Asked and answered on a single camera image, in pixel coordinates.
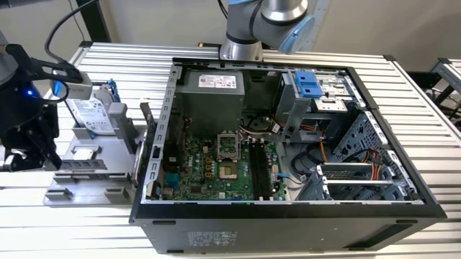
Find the metal case frame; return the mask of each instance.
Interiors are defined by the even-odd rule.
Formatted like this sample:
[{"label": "metal case frame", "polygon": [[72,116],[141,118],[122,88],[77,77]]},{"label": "metal case frame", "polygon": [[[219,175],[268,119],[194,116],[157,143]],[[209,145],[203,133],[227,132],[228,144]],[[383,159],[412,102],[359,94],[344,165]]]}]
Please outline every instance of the metal case frame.
[{"label": "metal case frame", "polygon": [[[352,67],[180,58],[173,58],[173,62],[178,64],[172,66],[169,72],[164,103],[172,101],[181,66],[204,68],[213,63],[220,68],[233,69],[256,65],[261,70],[275,71],[293,67],[345,70],[424,204],[142,204],[141,197],[145,194],[138,188],[130,223],[141,226],[158,253],[378,250],[446,218]],[[161,109],[158,134],[165,134],[168,114],[168,108]],[[158,166],[161,158],[153,160],[152,165]],[[212,239],[219,244],[203,243],[203,240]]]}]

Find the slotted aluminum surface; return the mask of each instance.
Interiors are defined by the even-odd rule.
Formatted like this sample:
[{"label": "slotted aluminum surface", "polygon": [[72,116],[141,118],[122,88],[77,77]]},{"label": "slotted aluminum surface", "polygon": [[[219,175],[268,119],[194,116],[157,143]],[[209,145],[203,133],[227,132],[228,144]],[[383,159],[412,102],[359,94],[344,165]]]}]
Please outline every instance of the slotted aluminum surface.
[{"label": "slotted aluminum surface", "polygon": [[[172,57],[217,57],[213,48],[152,47],[94,43],[78,49],[72,61],[89,73],[92,80],[113,78],[121,101],[128,105],[128,116],[142,123],[138,99],[150,98],[152,113],[158,114],[161,96]],[[427,102],[418,96],[414,86],[402,76],[395,64],[380,56],[303,52],[285,56],[264,52],[267,62],[352,66],[356,69],[379,108],[387,116],[396,136],[422,177],[442,204],[447,221],[412,234],[396,244],[371,253],[288,253],[192,255],[193,258],[375,258],[426,259],[461,258],[461,161],[458,137],[434,114]],[[57,151],[62,155],[72,138],[72,118],[58,108],[60,137]],[[447,141],[430,141],[431,136]],[[96,258],[156,258],[142,231],[128,226],[129,206],[90,208],[48,208],[41,206],[52,173],[0,173],[0,254],[1,258],[57,258],[72,256]]]}]

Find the expansion slot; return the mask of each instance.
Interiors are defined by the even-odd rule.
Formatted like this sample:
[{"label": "expansion slot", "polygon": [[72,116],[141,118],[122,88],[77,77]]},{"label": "expansion slot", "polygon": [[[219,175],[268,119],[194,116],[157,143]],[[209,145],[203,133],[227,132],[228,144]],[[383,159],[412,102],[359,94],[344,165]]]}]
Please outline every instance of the expansion slot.
[{"label": "expansion slot", "polygon": [[268,200],[271,190],[268,171],[265,168],[264,144],[257,142],[249,143],[248,151],[253,199]]}]

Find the blue drive bay latch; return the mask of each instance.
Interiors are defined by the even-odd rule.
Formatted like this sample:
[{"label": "blue drive bay latch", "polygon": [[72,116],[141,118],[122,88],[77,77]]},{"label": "blue drive bay latch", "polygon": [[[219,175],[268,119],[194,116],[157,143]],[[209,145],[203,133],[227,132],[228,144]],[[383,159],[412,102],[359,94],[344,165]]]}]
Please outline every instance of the blue drive bay latch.
[{"label": "blue drive bay latch", "polygon": [[321,90],[316,83],[316,78],[309,71],[295,71],[293,82],[299,87],[299,96],[305,98],[319,98],[321,96]]}]

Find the motherboard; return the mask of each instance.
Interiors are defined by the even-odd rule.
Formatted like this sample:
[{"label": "motherboard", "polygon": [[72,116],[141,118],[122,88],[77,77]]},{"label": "motherboard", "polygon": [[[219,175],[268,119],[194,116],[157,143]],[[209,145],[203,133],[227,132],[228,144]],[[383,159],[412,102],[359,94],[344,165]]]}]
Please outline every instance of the motherboard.
[{"label": "motherboard", "polygon": [[[229,135],[220,139],[185,137],[178,171],[164,177],[164,200],[284,200],[283,182],[275,177],[275,144],[233,139]],[[236,153],[232,159],[223,158],[223,154]],[[259,195],[261,190],[267,197]]]}]

